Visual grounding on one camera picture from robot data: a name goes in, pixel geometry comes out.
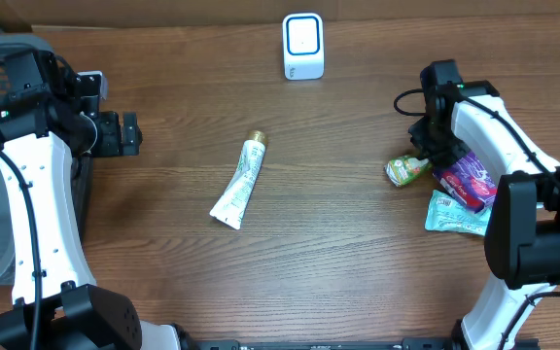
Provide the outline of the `green yellow drink pouch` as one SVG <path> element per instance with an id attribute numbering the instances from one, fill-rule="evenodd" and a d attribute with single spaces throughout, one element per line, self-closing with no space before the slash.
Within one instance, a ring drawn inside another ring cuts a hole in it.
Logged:
<path id="1" fill-rule="evenodd" d="M 419 159 L 416 155 L 404 155 L 391 159 L 384 167 L 390 181 L 396 187 L 403 187 L 432 169 L 427 158 Z"/>

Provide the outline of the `purple square packet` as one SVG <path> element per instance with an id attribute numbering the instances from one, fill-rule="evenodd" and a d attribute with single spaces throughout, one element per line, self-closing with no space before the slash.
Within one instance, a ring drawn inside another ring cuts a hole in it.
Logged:
<path id="1" fill-rule="evenodd" d="M 477 213 L 493 205 L 497 187 L 474 152 L 449 167 L 436 168 L 433 175 L 466 209 Z"/>

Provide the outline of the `teal snack packet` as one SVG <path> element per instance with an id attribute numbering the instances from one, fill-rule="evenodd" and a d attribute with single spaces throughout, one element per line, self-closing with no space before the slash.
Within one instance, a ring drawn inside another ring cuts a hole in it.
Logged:
<path id="1" fill-rule="evenodd" d="M 444 192 L 433 190 L 424 228 L 429 231 L 452 231 L 484 236 L 491 209 L 474 213 Z"/>

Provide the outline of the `white tube gold cap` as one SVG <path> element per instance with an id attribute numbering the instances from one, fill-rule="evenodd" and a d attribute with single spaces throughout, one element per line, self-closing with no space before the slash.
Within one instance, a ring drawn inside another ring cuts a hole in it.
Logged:
<path id="1" fill-rule="evenodd" d="M 214 219 L 239 230 L 250 196 L 258 179 L 264 154 L 267 136 L 265 133 L 252 130 L 243 143 L 235 172 L 222 196 L 210 211 Z"/>

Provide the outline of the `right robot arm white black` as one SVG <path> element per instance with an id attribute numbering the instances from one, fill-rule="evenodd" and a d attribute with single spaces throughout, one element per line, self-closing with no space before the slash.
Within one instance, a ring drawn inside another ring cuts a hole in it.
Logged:
<path id="1" fill-rule="evenodd" d="M 420 158 L 450 166 L 474 153 L 498 188 L 484 235 L 491 270 L 444 349 L 536 349 L 515 337 L 537 304 L 560 298 L 560 163 L 509 115 L 487 81 L 464 81 L 454 60 L 420 74 L 425 111 L 408 132 Z"/>

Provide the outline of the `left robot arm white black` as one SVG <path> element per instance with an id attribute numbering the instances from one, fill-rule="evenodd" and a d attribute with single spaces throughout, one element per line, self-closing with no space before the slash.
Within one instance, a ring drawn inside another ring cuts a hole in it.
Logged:
<path id="1" fill-rule="evenodd" d="M 183 349 L 178 327 L 143 321 L 128 297 L 99 288 L 82 249 L 72 164 L 137 155 L 136 116 L 101 111 L 103 75 L 78 73 L 52 52 L 15 52 L 0 66 L 12 87 L 0 105 L 0 171 L 16 255 L 13 307 L 0 314 L 0 345 Z"/>

